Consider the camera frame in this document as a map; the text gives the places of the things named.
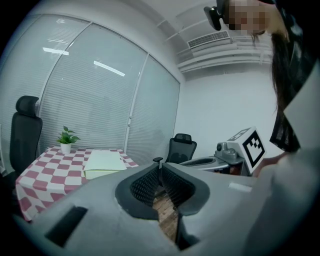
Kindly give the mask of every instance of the chair headrest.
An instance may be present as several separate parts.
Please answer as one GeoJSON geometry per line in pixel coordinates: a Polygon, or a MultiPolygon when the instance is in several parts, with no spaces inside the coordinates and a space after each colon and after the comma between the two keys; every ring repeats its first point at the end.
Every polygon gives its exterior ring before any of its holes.
{"type": "Polygon", "coordinates": [[[38,97],[34,96],[22,96],[16,102],[15,109],[19,114],[35,117],[36,116],[36,102],[39,100],[38,97]]]}
{"type": "Polygon", "coordinates": [[[185,144],[192,144],[192,138],[189,134],[184,133],[177,133],[173,139],[175,142],[185,143],[185,144]]]}

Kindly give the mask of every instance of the potted plant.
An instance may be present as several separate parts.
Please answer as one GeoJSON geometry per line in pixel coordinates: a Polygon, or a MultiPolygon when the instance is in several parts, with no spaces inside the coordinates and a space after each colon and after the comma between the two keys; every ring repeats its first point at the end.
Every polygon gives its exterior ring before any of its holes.
{"type": "Polygon", "coordinates": [[[69,130],[68,127],[63,126],[63,132],[58,137],[57,142],[60,143],[61,151],[64,155],[69,155],[71,151],[71,144],[80,140],[77,136],[71,135],[75,134],[74,131],[69,130]]]}

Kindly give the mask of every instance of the pink and white tablecloth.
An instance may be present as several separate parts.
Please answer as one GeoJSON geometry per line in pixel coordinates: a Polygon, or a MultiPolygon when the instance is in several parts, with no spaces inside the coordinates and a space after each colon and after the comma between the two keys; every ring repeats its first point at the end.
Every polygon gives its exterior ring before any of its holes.
{"type": "MultiPolygon", "coordinates": [[[[27,221],[88,182],[83,169],[93,150],[97,149],[79,148],[64,155],[60,147],[54,146],[30,164],[15,182],[20,208],[27,221]]],[[[138,166],[121,149],[99,150],[119,152],[127,168],[138,166]]]]}

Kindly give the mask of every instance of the wooden floor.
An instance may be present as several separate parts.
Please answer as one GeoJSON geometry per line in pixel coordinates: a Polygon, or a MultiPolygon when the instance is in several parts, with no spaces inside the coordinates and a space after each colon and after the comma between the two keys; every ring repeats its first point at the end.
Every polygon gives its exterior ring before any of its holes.
{"type": "Polygon", "coordinates": [[[167,194],[154,199],[153,209],[159,214],[159,226],[165,235],[173,242],[176,239],[178,227],[178,213],[167,194]]]}

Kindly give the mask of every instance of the person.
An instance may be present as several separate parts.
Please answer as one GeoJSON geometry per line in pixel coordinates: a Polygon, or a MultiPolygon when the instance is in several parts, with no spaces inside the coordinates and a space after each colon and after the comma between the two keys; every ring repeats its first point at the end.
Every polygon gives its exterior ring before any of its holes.
{"type": "Polygon", "coordinates": [[[300,148],[284,110],[306,82],[316,57],[311,51],[312,38],[307,30],[308,24],[299,16],[302,12],[301,6],[293,6],[291,1],[284,0],[217,0],[217,7],[209,10],[215,12],[209,18],[214,28],[221,29],[217,21],[222,19],[230,30],[246,31],[250,34],[254,45],[260,35],[271,35],[271,69],[277,97],[277,116],[270,142],[284,153],[265,158],[254,171],[254,177],[259,176],[263,167],[276,164],[281,158],[300,148]]]}

